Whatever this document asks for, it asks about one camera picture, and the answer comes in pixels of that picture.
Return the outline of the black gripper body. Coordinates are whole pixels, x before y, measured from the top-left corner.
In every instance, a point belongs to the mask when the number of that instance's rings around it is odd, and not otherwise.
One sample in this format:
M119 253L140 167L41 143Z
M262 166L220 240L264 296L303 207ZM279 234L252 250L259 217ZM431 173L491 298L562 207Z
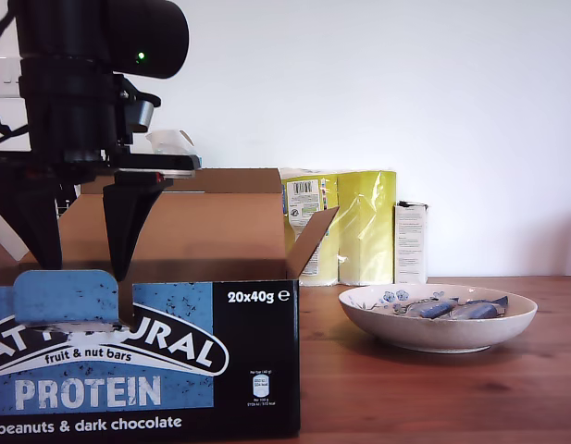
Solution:
M25 59L20 94L28 122L28 152L0 151L0 179L93 179L118 171L180 177L198 167L195 154L134 154L132 137L149 127L159 97L127 80L136 74L167 79L180 59Z

